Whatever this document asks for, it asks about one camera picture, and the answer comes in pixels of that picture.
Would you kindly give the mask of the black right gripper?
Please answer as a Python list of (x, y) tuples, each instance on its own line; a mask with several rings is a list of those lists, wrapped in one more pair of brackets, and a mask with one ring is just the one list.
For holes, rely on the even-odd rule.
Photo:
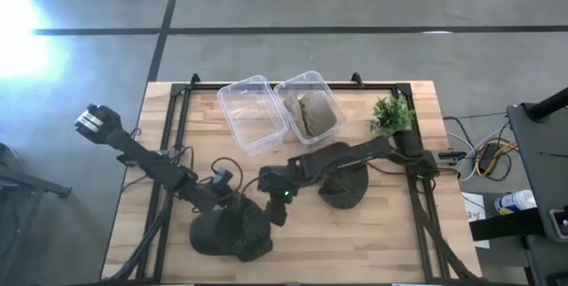
[(265, 205), (265, 216), (275, 225), (284, 226), (287, 220), (289, 199), (296, 195), (296, 187), (289, 181), (287, 166), (263, 166), (258, 173), (257, 189), (267, 193), (277, 202), (269, 199)]

